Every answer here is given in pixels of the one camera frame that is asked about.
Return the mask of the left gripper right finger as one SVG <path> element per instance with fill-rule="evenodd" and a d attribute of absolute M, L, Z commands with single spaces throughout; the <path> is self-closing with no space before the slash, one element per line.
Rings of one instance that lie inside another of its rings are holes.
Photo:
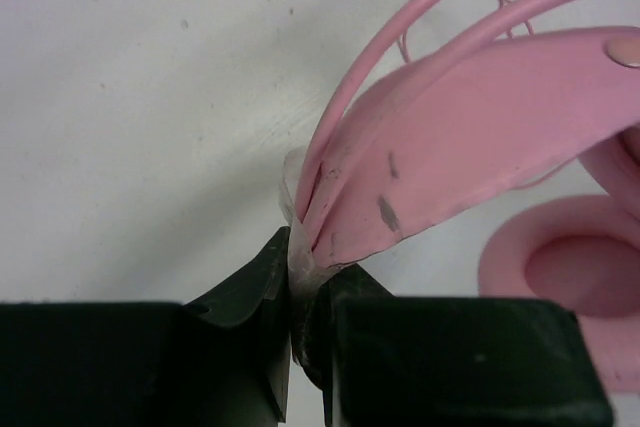
<path fill-rule="evenodd" d="M 576 316 L 535 299 L 401 297 L 358 265 L 292 292 L 329 426 L 610 426 Z"/>

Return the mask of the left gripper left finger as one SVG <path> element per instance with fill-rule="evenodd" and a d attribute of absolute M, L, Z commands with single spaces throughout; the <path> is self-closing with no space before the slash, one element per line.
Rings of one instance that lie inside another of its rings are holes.
<path fill-rule="evenodd" d="M 287 246 L 278 229 L 175 302 L 1 306 L 5 426 L 275 426 L 287 412 Z"/>

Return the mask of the pink headphones with cable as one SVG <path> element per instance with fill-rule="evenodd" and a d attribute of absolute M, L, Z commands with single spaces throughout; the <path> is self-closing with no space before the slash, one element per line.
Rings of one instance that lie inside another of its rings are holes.
<path fill-rule="evenodd" d="M 557 299 L 578 312 L 604 384 L 639 387 L 639 312 L 607 273 L 639 267 L 639 31 L 576 28 L 514 36 L 574 0 L 497 0 L 436 52 L 369 88 L 440 0 L 409 0 L 354 61 L 310 141 L 295 194 L 310 263 L 348 265 L 579 161 L 599 195 L 553 200 L 503 224 L 478 269 L 486 296 L 531 297 L 527 269 L 564 267 Z"/>

